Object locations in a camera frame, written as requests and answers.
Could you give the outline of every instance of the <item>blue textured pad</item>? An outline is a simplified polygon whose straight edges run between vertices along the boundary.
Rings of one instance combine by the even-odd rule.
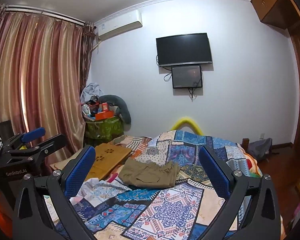
[[[71,198],[77,195],[84,179],[87,177],[87,174],[95,161],[95,158],[96,151],[92,146],[90,146],[66,178],[64,192],[66,197]]]
[[[44,136],[46,134],[46,130],[43,127],[39,127],[31,132],[27,132],[25,133],[22,137],[21,137],[21,141],[23,143],[29,143],[32,142],[35,139],[38,139],[42,136]]]
[[[204,147],[199,150],[199,161],[218,196],[227,200],[230,197],[229,181]]]

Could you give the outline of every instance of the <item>patterned curtain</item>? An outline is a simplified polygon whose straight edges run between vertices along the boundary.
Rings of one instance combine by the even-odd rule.
[[[83,143],[83,28],[36,14],[0,15],[0,122],[11,120],[14,133],[42,126],[43,139],[64,134],[67,146],[48,156],[46,165],[64,160]]]
[[[82,30],[81,41],[81,61],[80,61],[80,93],[87,85],[91,56],[93,51],[93,41],[96,35],[94,33],[94,24],[86,22]]]

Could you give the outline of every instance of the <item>air conditioner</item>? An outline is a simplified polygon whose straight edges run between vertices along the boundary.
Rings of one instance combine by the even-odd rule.
[[[99,25],[99,38],[104,41],[140,27],[142,27],[141,13],[138,10],[131,11]]]

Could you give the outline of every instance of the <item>metal bolt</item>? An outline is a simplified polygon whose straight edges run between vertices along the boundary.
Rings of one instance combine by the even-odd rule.
[[[27,173],[26,175],[23,176],[23,179],[30,179],[31,174]]]
[[[242,172],[239,171],[239,170],[235,170],[235,171],[233,172],[233,174],[234,174],[235,176],[237,176],[237,177],[241,177],[241,176],[242,176]]]
[[[59,176],[61,174],[61,170],[55,170],[52,175],[53,176]]]
[[[271,176],[269,174],[265,174],[265,179],[266,180],[271,180]]]

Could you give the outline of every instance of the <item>curtain rod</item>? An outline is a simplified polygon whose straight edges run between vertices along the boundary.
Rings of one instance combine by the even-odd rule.
[[[64,15],[61,13],[57,13],[54,11],[36,8],[36,7],[30,7],[30,6],[23,6],[23,5],[7,5],[6,7],[7,12],[29,12],[29,13],[37,13],[42,15],[51,16],[57,19],[66,20],[68,22],[83,26],[84,21],[70,17],[68,15]]]

